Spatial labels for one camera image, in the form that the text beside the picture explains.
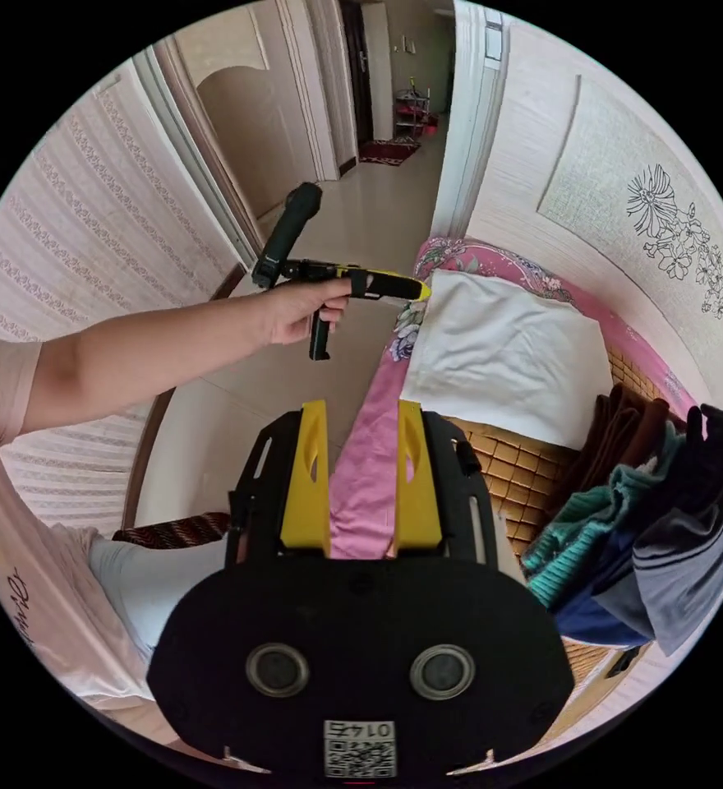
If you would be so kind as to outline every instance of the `red rug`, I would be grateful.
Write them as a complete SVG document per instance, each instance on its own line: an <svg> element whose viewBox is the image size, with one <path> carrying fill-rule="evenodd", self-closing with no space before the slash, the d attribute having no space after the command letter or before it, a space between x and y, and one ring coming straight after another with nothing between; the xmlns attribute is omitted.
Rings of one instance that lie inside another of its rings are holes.
<svg viewBox="0 0 723 789"><path fill-rule="evenodd" d="M409 156L419 150L418 142L373 140L359 149L359 161L372 164L389 164L399 167Z"/></svg>

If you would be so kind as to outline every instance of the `tiled floor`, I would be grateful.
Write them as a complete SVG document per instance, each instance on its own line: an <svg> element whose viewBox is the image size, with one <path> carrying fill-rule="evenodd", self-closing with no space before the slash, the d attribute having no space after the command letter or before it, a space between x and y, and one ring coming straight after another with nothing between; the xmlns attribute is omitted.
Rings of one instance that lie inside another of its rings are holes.
<svg viewBox="0 0 723 789"><path fill-rule="evenodd" d="M430 233L445 140L446 121L399 167L359 164L341 181L322 184L320 213L293 255L410 274ZM270 217L265 229L275 220ZM247 277L236 295L253 291ZM271 347L179 387L154 445L136 524L223 510L258 432L310 399L326 400L333 467L398 310L351 302L329 341L329 362L310 362L306 344Z"/></svg>

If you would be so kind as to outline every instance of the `pink t-shirt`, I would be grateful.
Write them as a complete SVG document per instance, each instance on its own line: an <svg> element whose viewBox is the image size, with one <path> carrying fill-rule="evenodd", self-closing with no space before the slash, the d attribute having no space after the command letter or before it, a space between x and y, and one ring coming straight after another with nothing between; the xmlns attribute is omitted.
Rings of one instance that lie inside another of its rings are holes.
<svg viewBox="0 0 723 789"><path fill-rule="evenodd" d="M41 346L0 340L0 446L19 435ZM97 532L45 526L0 459L0 602L39 660L99 709L151 700L146 665L90 572Z"/></svg>

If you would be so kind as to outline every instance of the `qr code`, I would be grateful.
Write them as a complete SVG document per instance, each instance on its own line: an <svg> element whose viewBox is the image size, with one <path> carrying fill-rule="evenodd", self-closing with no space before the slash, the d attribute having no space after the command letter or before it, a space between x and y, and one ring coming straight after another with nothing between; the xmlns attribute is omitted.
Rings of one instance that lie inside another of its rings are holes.
<svg viewBox="0 0 723 789"><path fill-rule="evenodd" d="M395 777L394 724L326 721L325 774L332 778Z"/></svg>

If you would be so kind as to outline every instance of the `yellow bracket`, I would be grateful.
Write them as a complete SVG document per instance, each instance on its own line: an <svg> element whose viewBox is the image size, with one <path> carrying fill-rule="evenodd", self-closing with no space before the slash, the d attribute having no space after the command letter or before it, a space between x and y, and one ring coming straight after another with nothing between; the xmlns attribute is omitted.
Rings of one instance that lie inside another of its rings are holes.
<svg viewBox="0 0 723 789"><path fill-rule="evenodd" d="M356 266L352 265L339 265L337 266L337 276L341 277L346 271L352 271ZM386 274L388 277L399 277L400 279L409 279L411 282L416 283L419 285L419 295L416 298L411 299L413 302L423 302L427 298L430 298L431 290L420 280L416 277L406 277L402 274L398 274L396 271L383 271L382 269L365 269L365 271L369 271L370 274Z"/></svg>
<svg viewBox="0 0 723 789"><path fill-rule="evenodd" d="M409 475L408 461L412 472ZM441 542L438 502L419 403L400 400L397 419L397 500L394 554L433 550Z"/></svg>
<svg viewBox="0 0 723 789"><path fill-rule="evenodd" d="M287 548L318 550L329 557L329 438L324 400L313 400L302 408L280 538Z"/></svg>

